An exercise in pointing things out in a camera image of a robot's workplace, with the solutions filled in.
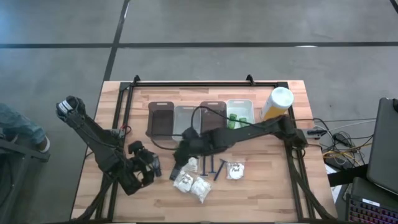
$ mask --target yellow cup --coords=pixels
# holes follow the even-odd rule
[[[262,107],[260,112],[261,119],[265,121],[284,114],[292,106],[293,100],[293,93],[289,89],[284,87],[275,88],[268,97],[264,107]]]

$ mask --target green object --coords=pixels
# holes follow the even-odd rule
[[[246,118],[239,118],[239,121],[247,122],[248,120]],[[241,125],[241,128],[249,126],[248,124],[245,124],[245,123],[239,123],[239,124]]]
[[[230,114],[229,119],[236,120],[238,116],[236,114]],[[235,121],[228,120],[228,128],[235,129]]]

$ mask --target white lid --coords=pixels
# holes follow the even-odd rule
[[[280,109],[287,109],[293,104],[293,93],[284,87],[277,87],[271,93],[274,106]]]

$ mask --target jeans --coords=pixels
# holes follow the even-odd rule
[[[6,136],[25,135],[34,144],[39,144],[45,138],[42,127],[4,103],[0,103],[0,128]]]

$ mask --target person's leg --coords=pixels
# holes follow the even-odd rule
[[[0,128],[3,128],[6,136],[23,134],[38,145],[41,151],[48,150],[49,140],[44,129],[4,103],[0,103]]]

